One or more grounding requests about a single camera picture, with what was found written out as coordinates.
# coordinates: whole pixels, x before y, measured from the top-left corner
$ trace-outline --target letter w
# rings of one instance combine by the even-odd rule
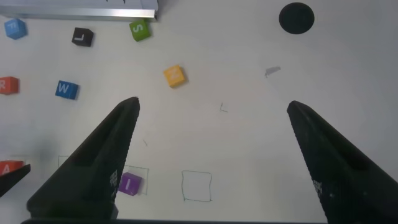
[[[67,93],[67,91],[68,91],[68,88],[69,88],[69,85],[65,85],[65,84],[59,84],[59,86],[58,86],[58,91],[63,91],[63,93]]]

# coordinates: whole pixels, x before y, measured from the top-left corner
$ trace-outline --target purple cube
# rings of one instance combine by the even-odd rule
[[[126,172],[120,180],[119,191],[134,196],[138,192],[141,180],[141,177]]]

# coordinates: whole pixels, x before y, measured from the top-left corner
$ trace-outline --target blue cube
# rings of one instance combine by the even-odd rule
[[[11,19],[4,23],[6,35],[14,40],[19,39],[27,34],[25,22],[19,19]]]
[[[79,89],[79,86],[74,83],[59,81],[55,96],[74,100],[76,98],[77,89]]]

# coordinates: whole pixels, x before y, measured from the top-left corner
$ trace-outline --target yellow cube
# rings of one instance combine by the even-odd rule
[[[179,65],[174,65],[173,67],[165,70],[163,73],[171,88],[185,83],[186,79]]]

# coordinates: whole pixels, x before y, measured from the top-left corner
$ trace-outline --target orange cube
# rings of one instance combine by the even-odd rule
[[[174,65],[163,73],[167,82],[169,83],[169,86],[172,88],[181,85],[186,81],[179,65]]]
[[[0,78],[0,94],[10,95],[19,92],[19,79],[14,77]]]
[[[0,161],[0,175],[20,169],[24,166],[24,161]]]

